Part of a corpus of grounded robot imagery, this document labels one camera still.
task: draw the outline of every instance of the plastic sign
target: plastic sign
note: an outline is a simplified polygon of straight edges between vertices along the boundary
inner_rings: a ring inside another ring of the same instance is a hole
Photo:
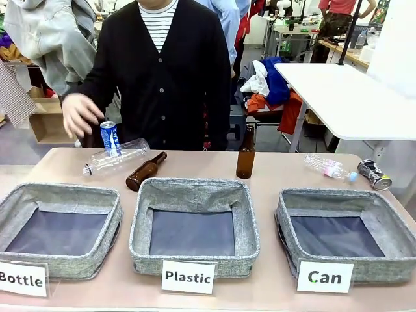
[[[215,265],[163,261],[162,290],[212,294]]]
[[[308,262],[300,263],[298,291],[342,293],[350,290],[354,264]]]
[[[46,297],[46,270],[42,266],[0,262],[0,290]]]

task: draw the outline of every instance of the crushed can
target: crushed can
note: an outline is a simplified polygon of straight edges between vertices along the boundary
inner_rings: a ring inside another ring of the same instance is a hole
[[[390,177],[385,175],[371,159],[361,161],[358,164],[358,172],[370,181],[374,190],[387,190],[393,184]]]

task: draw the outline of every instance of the camouflage pants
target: camouflage pants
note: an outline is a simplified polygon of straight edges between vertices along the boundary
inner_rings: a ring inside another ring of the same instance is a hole
[[[320,24],[317,44],[313,50],[311,63],[326,63],[330,50],[327,47],[318,44],[319,40],[323,40],[325,37],[339,36],[340,34],[346,33],[351,21],[351,15],[331,12],[326,14],[325,19]]]

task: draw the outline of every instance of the beer bottle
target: beer bottle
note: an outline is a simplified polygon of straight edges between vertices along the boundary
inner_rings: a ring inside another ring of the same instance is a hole
[[[254,125],[247,125],[244,140],[239,149],[239,159],[235,174],[241,179],[249,179],[252,176],[254,164]]]
[[[135,192],[138,192],[140,185],[149,177],[154,177],[157,174],[158,166],[167,158],[168,154],[164,151],[150,161],[145,161],[142,166],[136,169],[125,180],[127,187]]]

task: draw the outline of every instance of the blue shirt sleeve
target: blue shirt sleeve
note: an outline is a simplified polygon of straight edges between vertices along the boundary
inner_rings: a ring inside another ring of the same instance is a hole
[[[229,61],[232,64],[237,57],[234,44],[240,26],[240,10],[235,0],[212,0],[213,6],[219,11],[222,30],[226,36]]]

